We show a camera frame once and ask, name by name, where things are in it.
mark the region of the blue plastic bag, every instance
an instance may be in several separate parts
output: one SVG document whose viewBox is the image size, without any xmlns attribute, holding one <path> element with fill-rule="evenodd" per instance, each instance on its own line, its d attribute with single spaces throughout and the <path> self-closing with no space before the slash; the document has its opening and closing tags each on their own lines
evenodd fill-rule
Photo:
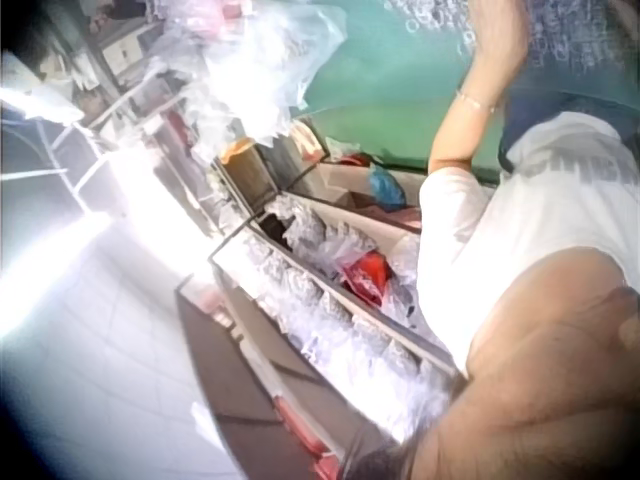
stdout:
<svg viewBox="0 0 640 480">
<path fill-rule="evenodd" d="M 385 212 L 396 212 L 407 207 L 407 197 L 398 181 L 375 163 L 371 164 L 369 184 L 376 203 Z"/>
</svg>

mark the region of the wrist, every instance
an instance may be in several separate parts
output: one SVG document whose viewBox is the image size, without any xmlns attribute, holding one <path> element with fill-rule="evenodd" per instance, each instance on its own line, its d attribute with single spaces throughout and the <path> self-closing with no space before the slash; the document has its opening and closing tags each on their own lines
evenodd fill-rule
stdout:
<svg viewBox="0 0 640 480">
<path fill-rule="evenodd" d="M 512 77 L 494 62 L 474 58 L 460 90 L 482 105 L 495 107 L 511 84 Z"/>
</svg>

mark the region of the white t-shirt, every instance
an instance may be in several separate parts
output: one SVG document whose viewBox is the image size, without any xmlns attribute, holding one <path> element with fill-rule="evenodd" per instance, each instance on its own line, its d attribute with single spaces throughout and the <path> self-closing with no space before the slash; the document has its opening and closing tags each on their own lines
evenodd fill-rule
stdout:
<svg viewBox="0 0 640 480">
<path fill-rule="evenodd" d="M 491 198 L 455 167 L 420 190 L 420 307 L 462 372 L 502 294 L 553 253 L 598 249 L 640 291 L 640 176 L 616 131 L 562 113 L 529 130 L 508 157 L 515 172 Z"/>
</svg>

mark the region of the red package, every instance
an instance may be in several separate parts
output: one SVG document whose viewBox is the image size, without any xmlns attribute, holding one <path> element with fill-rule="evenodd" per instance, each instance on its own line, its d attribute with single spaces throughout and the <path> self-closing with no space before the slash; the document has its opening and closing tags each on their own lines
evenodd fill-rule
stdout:
<svg viewBox="0 0 640 480">
<path fill-rule="evenodd" d="M 387 259 L 379 252 L 369 252 L 349 267 L 342 269 L 349 290 L 369 305 L 380 308 L 392 273 Z"/>
</svg>

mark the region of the green surface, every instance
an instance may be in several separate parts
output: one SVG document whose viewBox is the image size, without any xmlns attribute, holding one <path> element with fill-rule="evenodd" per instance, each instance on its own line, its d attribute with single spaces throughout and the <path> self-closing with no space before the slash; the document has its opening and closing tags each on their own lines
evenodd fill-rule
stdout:
<svg viewBox="0 0 640 480">
<path fill-rule="evenodd" d="M 346 12 L 348 39 L 318 72 L 305 95 L 308 112 L 450 99 L 471 61 L 464 47 L 460 48 L 460 33 L 424 29 L 409 33 L 406 18 L 386 10 L 381 0 L 315 3 L 336 5 Z M 532 46 L 531 61 L 514 88 L 580 93 L 640 109 L 637 52 L 620 40 L 615 25 L 609 22 L 606 34 L 594 40 L 592 49 L 619 51 L 626 64 L 602 57 L 595 67 L 586 69 L 581 56 L 559 63 L 547 55 L 540 67 L 533 58 L 538 47 Z"/>
<path fill-rule="evenodd" d="M 349 39 L 320 70 L 305 98 L 323 136 L 360 143 L 385 162 L 424 168 L 431 142 L 463 78 L 470 56 L 454 32 L 409 33 L 406 19 L 381 0 L 322 0 L 347 13 Z M 576 75 L 566 65 L 528 66 L 518 89 L 569 91 L 640 109 L 637 60 L 626 70 L 602 64 Z M 497 168 L 496 120 L 474 164 Z"/>
<path fill-rule="evenodd" d="M 335 108 L 315 114 L 313 125 L 325 137 L 359 143 L 363 151 L 385 163 L 406 168 L 426 168 L 433 137 L 449 100 L 391 105 Z M 474 159 L 482 168 L 498 168 L 498 142 L 502 121 L 496 116 Z"/>
</svg>

